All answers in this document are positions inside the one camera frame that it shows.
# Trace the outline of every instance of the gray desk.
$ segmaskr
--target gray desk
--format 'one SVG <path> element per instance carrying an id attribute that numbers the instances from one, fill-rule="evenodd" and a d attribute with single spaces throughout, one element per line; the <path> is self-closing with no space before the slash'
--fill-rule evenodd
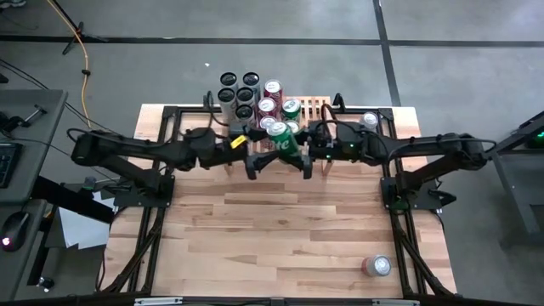
<path id="1" fill-rule="evenodd" d="M 37 232 L 40 228 L 42 216 L 45 213 L 47 202 L 43 200 L 30 200 L 24 207 L 3 206 L 0 207 L 0 224 L 3 224 L 12 213 L 21 208 L 31 215 L 28 229 L 26 230 L 25 244 L 17 252 L 5 252 L 0 250 L 0 264 L 2 265 L 2 277 L 0 277 L 0 301 L 14 299 L 21 276 L 25 270 L 29 255 L 34 245 Z"/>
<path id="2" fill-rule="evenodd" d="M 36 110 L 34 105 L 40 105 L 48 114 L 36 118 L 30 127 L 17 127 L 12 135 L 16 139 L 34 139 L 50 144 L 66 98 L 67 94 L 61 90 L 1 90 L 0 111 L 7 116 L 26 118 Z M 45 144 L 30 141 L 14 142 L 21 143 L 24 147 L 8 188 L 0 189 L 2 206 L 20 205 L 30 198 L 34 182 L 49 149 Z"/>

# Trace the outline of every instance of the orange cable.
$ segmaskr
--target orange cable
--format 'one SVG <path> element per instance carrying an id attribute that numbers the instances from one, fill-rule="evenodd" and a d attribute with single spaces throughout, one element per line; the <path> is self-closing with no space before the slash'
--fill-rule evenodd
<path id="1" fill-rule="evenodd" d="M 70 28 L 72 33 L 74 33 L 74 36 L 76 37 L 77 41 L 82 46 L 83 54 L 85 55 L 85 70 L 88 71 L 88 55 L 87 55 L 87 50 L 85 49 L 85 46 L 83 45 L 82 39 L 77 34 L 76 29 L 74 29 L 74 27 L 71 26 L 70 22 L 65 18 L 65 16 L 62 15 L 62 13 L 59 11 L 57 6 L 54 5 L 51 2 L 51 0 L 48 0 L 48 3 L 54 9 L 57 15 L 60 16 L 60 18 L 66 23 L 66 25 Z M 88 75 L 84 74 L 83 85 L 82 85 L 82 106 L 83 106 L 83 113 L 85 114 L 85 119 L 87 120 L 87 125 L 89 128 L 91 128 L 91 122 L 88 119 L 87 106 L 85 104 L 85 93 L 87 91 L 87 82 L 88 82 Z"/>

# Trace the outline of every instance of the wooden tabletop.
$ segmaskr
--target wooden tabletop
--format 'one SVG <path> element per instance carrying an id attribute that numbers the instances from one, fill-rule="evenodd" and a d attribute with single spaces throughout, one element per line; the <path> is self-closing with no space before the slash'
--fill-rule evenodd
<path id="1" fill-rule="evenodd" d="M 329 102 L 328 97 L 312 100 Z M 135 137 L 156 139 L 164 105 L 142 105 Z M 419 136 L 416 111 L 394 107 L 399 138 Z M 340 120 L 360 116 L 340 115 Z M 206 126 L 207 115 L 184 114 L 182 130 Z M 150 161 L 131 159 L 141 167 Z M 425 158 L 406 158 L 406 170 Z M 232 175 L 223 167 L 175 172 L 172 206 L 167 210 L 157 259 L 154 295 L 297 298 L 401 297 L 391 221 L 378 191 L 381 167 L 334 163 L 326 178 L 315 163 L 314 176 L 274 162 L 258 179 L 247 179 L 243 163 Z M 141 208 L 129 208 L 111 227 L 103 287 L 119 274 L 134 252 Z M 439 220 L 414 212 L 420 252 L 442 283 L 455 283 Z M 386 255 L 386 277 L 360 272 L 364 258 Z M 412 288 L 413 265 L 408 259 Z M 143 271 L 147 265 L 144 258 Z"/>

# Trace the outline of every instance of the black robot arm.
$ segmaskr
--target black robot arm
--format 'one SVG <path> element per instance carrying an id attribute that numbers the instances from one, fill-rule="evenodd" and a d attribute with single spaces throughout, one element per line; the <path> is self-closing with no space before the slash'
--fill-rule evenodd
<path id="1" fill-rule="evenodd" d="M 247 142 L 242 141 L 233 146 L 233 139 L 241 136 L 246 140 L 259 141 L 268 137 L 266 131 L 231 124 L 228 137 L 217 135 L 211 128 L 199 127 L 189 131 L 183 140 L 168 141 L 165 144 L 126 138 L 115 133 L 71 129 L 69 132 L 82 133 L 75 139 L 76 146 L 71 158 L 78 165 L 105 167 L 154 192 L 160 189 L 161 174 L 153 169 L 141 169 L 120 156 L 159 160 L 181 171 L 194 168 L 196 160 L 204 168 L 244 161 L 249 179 L 255 179 L 255 172 L 260 172 L 274 159 L 280 158 L 303 171 L 303 177 L 309 179 L 311 163 L 317 159 L 364 162 L 378 166 L 388 164 L 395 158 L 442 155 L 416 171 L 397 173 L 397 194 L 419 190 L 422 184 L 452 171 L 478 170 L 487 162 L 482 140 L 468 134 L 448 133 L 435 137 L 392 139 L 374 133 L 358 122 L 334 121 L 337 136 L 333 138 L 326 128 L 327 123 L 310 122 L 307 128 L 294 136 L 299 145 L 308 144 L 307 156 L 283 156 L 278 151 L 250 156 Z"/>
<path id="2" fill-rule="evenodd" d="M 82 133 L 77 139 L 72 132 Z M 196 160 L 201 167 L 230 164 L 247 157 L 247 143 L 232 147 L 229 139 L 218 136 L 211 128 L 199 127 L 184 136 L 184 140 L 164 144 L 132 139 L 116 133 L 69 129 L 76 142 L 71 159 L 80 166 L 104 167 L 152 193 L 160 191 L 162 175 L 155 169 L 142 169 L 121 156 L 131 156 L 165 162 L 169 167 L 189 171 Z"/>

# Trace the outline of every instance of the gray floor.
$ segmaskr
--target gray floor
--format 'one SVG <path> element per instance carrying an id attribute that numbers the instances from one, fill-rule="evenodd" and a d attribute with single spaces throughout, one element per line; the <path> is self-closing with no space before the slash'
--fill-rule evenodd
<path id="1" fill-rule="evenodd" d="M 141 37 L 297 37 L 376 39 L 371 0 L 83 0 L 63 1 L 75 20 L 96 35 Z M 390 39 L 544 40 L 544 3 L 537 0 L 382 0 Z M 35 31 L 0 18 L 0 33 L 66 35 L 44 1 L 5 12 Z M 63 43 L 0 42 L 0 58 L 51 88 L 69 91 L 79 107 L 82 54 L 60 55 Z M 293 95 L 343 93 L 351 105 L 391 105 L 379 47 L 249 45 L 87 46 L 91 77 L 89 115 L 131 134 L 142 103 L 197 103 L 216 90 L 223 71 L 257 71 L 277 77 Z M 416 107 L 424 134 L 466 132 L 501 139 L 544 106 L 544 48 L 391 48 L 403 106 Z M 12 76 L 0 88 L 31 88 Z M 63 115 L 54 144 L 69 151 L 62 132 L 82 127 Z M 94 173 L 53 150 L 43 174 L 77 181 Z M 470 298 L 542 304 L 544 252 L 503 250 L 499 240 L 519 227 L 492 165 L 445 177 L 458 196 L 445 209 L 445 235 L 458 291 Z M 92 269 L 76 254 L 51 258 L 58 286 L 49 296 L 91 292 L 99 250 L 88 251 Z M 42 295 L 25 290 L 20 297 Z"/>

